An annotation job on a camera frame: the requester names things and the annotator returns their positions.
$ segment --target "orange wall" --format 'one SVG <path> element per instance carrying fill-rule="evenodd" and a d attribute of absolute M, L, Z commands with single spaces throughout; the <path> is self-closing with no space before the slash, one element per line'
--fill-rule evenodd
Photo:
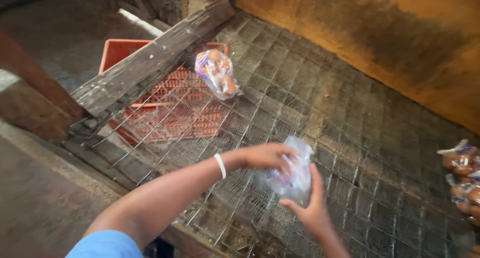
<path fill-rule="evenodd" d="M 480 134 L 480 0 L 236 0 Z"/>

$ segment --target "hand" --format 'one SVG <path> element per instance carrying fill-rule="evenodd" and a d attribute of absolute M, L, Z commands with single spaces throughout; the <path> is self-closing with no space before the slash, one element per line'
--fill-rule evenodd
<path fill-rule="evenodd" d="M 247 167 L 277 168 L 288 166 L 283 155 L 291 157 L 297 155 L 292 148 L 281 143 L 268 143 L 254 147 L 240 149 L 244 154 L 244 165 Z"/>
<path fill-rule="evenodd" d="M 280 204 L 295 214 L 301 224 L 319 241 L 331 234 L 333 226 L 327 207 L 323 203 L 323 184 L 315 164 L 310 164 L 311 197 L 307 208 L 298 206 L 290 200 L 280 200 Z"/>

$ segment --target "cage floor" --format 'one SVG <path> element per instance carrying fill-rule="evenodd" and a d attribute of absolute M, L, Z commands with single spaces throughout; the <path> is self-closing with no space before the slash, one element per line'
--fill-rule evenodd
<path fill-rule="evenodd" d="M 471 247 L 473 228 L 449 200 L 435 151 L 461 138 L 480 144 L 477 136 L 321 47 L 243 12 L 215 41 L 228 44 L 243 95 L 221 102 L 185 80 L 156 114 L 127 108 L 134 116 L 116 115 L 127 129 L 147 130 L 132 129 L 138 144 L 128 147 L 146 147 L 152 171 L 297 135 L 314 148 L 328 211 L 353 257 L 458 257 Z M 188 99 L 192 92 L 195 101 Z M 207 116 L 211 111 L 215 117 Z M 172 129 L 172 122 L 180 124 Z M 214 131 L 195 136 L 199 124 Z M 155 135 L 162 141 L 151 141 Z M 256 173 L 241 170 L 218 182 L 177 222 L 233 257 L 321 255 L 278 197 L 256 184 Z M 154 176 L 131 178 L 141 184 Z"/>

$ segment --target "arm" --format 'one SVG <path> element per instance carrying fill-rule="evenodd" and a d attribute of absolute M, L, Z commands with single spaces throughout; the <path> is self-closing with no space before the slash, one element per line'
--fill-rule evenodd
<path fill-rule="evenodd" d="M 293 212 L 314 238 L 323 247 L 323 254 L 328 258 L 350 258 L 330 221 L 327 207 L 323 203 L 323 186 L 315 164 L 310 164 L 311 198 L 306 209 L 290 200 L 280 200 L 280 204 Z"/>
<path fill-rule="evenodd" d="M 271 143 L 220 155 L 228 172 L 243 166 L 277 167 L 282 154 L 294 154 L 283 144 Z M 215 158 L 176 170 L 136 188 L 102 212 L 84 237 L 103 230 L 128 235 L 140 249 L 159 234 L 202 192 L 222 179 Z"/>

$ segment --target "wire mesh cage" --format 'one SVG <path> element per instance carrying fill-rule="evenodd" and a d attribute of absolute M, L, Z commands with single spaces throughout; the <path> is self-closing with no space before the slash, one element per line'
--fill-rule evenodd
<path fill-rule="evenodd" d="M 478 137 L 332 53 L 243 12 L 215 41 L 227 44 L 243 95 L 222 102 L 188 75 L 175 87 L 167 86 L 169 77 L 142 92 L 136 105 L 113 113 L 116 123 L 93 149 L 114 136 L 123 140 L 126 153 L 105 158 L 117 169 L 128 155 L 148 163 L 148 172 L 130 176 L 140 185 L 155 171 L 296 135 L 314 149 L 325 204 L 353 257 L 459 257 L 471 247 L 473 229 L 449 200 L 435 151 L 465 135 Z M 166 91 L 152 94 L 160 88 Z M 155 101 L 146 101 L 152 96 Z M 257 178 L 253 170 L 232 173 L 177 222 L 233 257 L 321 255 Z"/>

